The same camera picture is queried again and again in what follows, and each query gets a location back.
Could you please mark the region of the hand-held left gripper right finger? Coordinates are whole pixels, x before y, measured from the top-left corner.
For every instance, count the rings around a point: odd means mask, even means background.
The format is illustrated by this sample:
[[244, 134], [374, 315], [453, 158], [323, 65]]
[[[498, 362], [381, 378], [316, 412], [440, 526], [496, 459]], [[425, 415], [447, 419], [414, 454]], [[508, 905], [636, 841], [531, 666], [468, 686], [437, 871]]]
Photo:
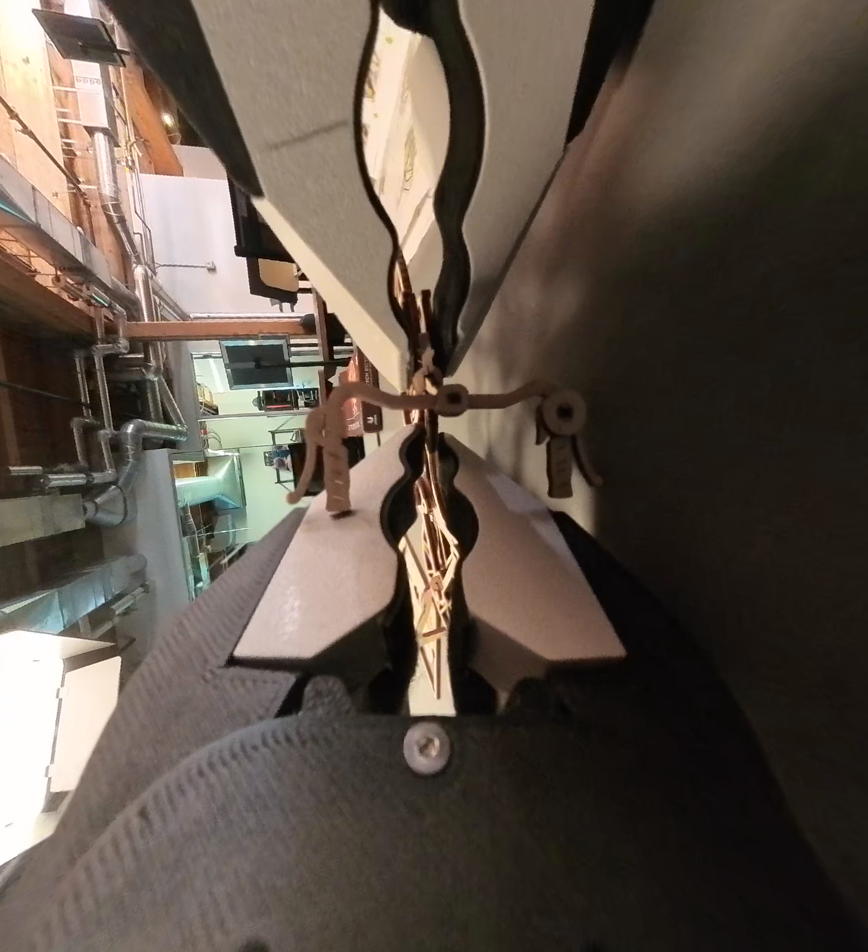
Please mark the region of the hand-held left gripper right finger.
[[460, 548], [448, 666], [457, 708], [502, 707], [517, 686], [627, 656], [550, 509], [440, 436], [447, 527]]

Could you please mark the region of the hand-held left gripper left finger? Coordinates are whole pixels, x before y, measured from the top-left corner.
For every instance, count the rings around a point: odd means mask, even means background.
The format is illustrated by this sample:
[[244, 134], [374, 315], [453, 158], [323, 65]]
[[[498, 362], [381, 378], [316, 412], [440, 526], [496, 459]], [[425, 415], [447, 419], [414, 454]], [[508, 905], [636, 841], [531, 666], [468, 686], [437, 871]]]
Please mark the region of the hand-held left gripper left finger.
[[308, 505], [239, 637], [237, 665], [327, 675], [354, 691], [404, 696], [416, 671], [401, 543], [417, 519], [422, 430], [399, 430], [350, 471], [348, 512]]

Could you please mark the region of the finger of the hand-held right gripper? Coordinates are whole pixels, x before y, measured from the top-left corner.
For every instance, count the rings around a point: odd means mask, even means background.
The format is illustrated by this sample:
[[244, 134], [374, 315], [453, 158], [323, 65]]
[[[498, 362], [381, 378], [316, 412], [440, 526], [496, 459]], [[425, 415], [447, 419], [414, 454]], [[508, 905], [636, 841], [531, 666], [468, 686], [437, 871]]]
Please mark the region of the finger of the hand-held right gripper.
[[386, 380], [409, 375], [395, 232], [360, 113], [376, 2], [194, 2], [261, 194], [261, 218]]
[[594, 2], [382, 2], [435, 45], [450, 125], [435, 224], [406, 261], [432, 293], [436, 366], [458, 368], [566, 150]]

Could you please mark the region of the wooden model frame with wheel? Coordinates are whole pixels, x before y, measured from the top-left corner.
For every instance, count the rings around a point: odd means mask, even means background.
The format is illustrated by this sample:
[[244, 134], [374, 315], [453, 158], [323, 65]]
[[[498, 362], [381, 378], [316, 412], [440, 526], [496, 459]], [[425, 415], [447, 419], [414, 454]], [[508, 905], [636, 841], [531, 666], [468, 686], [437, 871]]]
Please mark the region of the wooden model frame with wheel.
[[416, 718], [437, 718], [457, 714], [464, 703], [470, 646], [462, 587], [465, 551], [453, 494], [457, 459], [432, 411], [416, 413], [416, 422], [422, 433], [421, 470], [413, 486], [416, 522], [400, 544], [416, 641], [406, 710]]

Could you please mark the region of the wooden handlebar and fork assembly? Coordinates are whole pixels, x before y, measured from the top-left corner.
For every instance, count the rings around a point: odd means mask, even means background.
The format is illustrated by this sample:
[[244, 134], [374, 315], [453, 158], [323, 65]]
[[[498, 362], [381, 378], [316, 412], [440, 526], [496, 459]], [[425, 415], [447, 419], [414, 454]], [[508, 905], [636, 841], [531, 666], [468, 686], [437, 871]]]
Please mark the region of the wooden handlebar and fork assembly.
[[408, 422], [418, 422], [425, 432], [432, 431], [443, 418], [460, 418], [473, 411], [501, 411], [535, 401], [535, 443], [546, 447], [547, 494], [553, 499], [568, 499], [573, 493], [573, 474], [577, 470], [590, 486], [600, 488], [604, 479], [594, 467], [582, 442], [587, 420], [584, 399], [573, 389], [534, 380], [514, 390], [500, 393], [472, 392], [461, 384], [444, 382], [433, 364], [433, 350], [420, 351], [424, 332], [432, 328], [431, 293], [413, 292], [404, 254], [395, 255], [392, 289], [407, 317], [408, 342], [414, 350], [415, 375], [403, 392], [389, 393], [360, 379], [339, 384], [327, 399], [311, 410], [304, 430], [304, 463], [295, 488], [287, 495], [297, 505], [308, 493], [321, 463], [321, 483], [326, 508], [334, 515], [351, 510], [351, 465], [345, 446], [345, 405], [359, 401], [399, 411]]

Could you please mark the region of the printed instruction sheet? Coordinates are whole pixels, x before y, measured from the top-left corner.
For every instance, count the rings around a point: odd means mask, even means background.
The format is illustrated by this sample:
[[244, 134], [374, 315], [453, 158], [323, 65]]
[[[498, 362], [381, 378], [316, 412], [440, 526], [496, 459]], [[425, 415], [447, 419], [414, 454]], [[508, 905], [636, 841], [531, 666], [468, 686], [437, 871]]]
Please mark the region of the printed instruction sheet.
[[361, 101], [361, 138], [370, 181], [406, 261], [435, 224], [449, 125], [447, 84], [434, 43], [381, 10]]

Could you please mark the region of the hanging black monitor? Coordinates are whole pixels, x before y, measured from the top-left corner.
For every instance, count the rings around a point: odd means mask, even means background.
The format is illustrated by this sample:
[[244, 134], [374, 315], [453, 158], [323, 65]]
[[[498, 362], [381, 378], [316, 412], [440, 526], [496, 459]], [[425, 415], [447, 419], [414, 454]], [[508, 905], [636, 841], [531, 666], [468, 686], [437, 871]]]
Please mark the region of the hanging black monitor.
[[231, 390], [294, 386], [288, 336], [223, 340], [220, 349]]

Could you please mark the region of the silver pipe cluster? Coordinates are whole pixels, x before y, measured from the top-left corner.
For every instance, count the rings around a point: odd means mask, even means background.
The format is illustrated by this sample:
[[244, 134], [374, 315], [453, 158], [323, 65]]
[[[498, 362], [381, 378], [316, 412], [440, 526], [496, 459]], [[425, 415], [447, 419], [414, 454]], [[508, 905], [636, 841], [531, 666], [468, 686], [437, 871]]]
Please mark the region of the silver pipe cluster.
[[[82, 415], [70, 422], [77, 462], [56, 469], [11, 465], [10, 476], [44, 494], [78, 490], [87, 525], [115, 529], [133, 517], [131, 494], [142, 468], [145, 443], [178, 446], [189, 437], [160, 341], [145, 335], [154, 322], [115, 320], [113, 331], [98, 325], [96, 339], [75, 350], [74, 365]], [[117, 424], [110, 381], [142, 384], [146, 414]]]

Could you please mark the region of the wooden ceiling beam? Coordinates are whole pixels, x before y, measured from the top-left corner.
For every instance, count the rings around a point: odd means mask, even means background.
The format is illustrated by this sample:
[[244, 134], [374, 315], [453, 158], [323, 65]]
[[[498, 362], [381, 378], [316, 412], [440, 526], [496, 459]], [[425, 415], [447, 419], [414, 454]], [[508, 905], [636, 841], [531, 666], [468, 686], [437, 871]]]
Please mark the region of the wooden ceiling beam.
[[131, 321], [123, 335], [131, 341], [254, 340], [278, 336], [316, 337], [313, 315], [290, 317], [210, 317], [188, 321]]

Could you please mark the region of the white studio light panel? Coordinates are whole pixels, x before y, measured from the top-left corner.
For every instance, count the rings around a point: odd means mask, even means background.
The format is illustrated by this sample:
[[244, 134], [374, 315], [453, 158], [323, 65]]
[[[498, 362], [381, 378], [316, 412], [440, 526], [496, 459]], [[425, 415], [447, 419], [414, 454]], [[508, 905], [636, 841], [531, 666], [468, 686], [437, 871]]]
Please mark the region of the white studio light panel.
[[54, 831], [118, 699], [113, 643], [0, 634], [0, 867]]

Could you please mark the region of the wall-mounted black monitor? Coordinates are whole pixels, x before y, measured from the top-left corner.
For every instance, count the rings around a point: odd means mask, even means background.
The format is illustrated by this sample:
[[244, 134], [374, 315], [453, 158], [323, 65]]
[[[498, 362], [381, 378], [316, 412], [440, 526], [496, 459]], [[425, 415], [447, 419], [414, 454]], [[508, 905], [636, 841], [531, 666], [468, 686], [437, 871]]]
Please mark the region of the wall-mounted black monitor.
[[123, 50], [107, 24], [95, 17], [35, 8], [33, 14], [58, 54], [69, 61], [125, 67]]

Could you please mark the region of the teal ventilation duct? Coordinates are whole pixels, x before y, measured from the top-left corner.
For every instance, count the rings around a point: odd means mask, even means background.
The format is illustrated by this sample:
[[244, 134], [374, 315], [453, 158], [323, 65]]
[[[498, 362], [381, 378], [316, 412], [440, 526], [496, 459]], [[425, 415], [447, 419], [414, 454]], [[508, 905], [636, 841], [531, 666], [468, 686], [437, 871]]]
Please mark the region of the teal ventilation duct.
[[245, 490], [241, 457], [233, 451], [207, 451], [206, 473], [177, 477], [175, 493], [179, 508], [210, 504], [216, 511], [245, 508]]

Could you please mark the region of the large silver ventilation duct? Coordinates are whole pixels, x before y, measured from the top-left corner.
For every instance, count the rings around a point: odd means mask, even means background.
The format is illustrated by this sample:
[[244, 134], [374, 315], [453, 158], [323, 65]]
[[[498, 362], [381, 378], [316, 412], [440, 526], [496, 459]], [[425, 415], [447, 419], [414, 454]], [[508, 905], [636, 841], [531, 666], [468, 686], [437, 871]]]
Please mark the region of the large silver ventilation duct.
[[1, 155], [0, 228], [108, 301], [142, 314], [136, 294], [111, 273], [103, 253]]

